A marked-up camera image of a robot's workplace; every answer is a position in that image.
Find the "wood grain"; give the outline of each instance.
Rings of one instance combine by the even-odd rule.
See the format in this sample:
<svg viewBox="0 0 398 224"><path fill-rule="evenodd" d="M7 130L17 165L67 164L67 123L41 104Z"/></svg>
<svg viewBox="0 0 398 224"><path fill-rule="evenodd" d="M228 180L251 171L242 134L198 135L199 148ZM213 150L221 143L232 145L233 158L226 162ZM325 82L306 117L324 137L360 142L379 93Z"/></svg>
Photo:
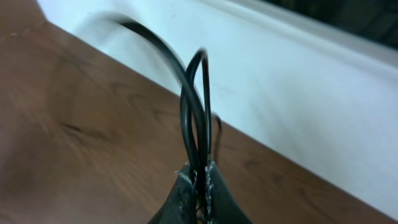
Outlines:
<svg viewBox="0 0 398 224"><path fill-rule="evenodd" d="M45 22L0 42L0 223L145 223L187 161L178 97ZM224 124L254 223L395 223Z"/></svg>

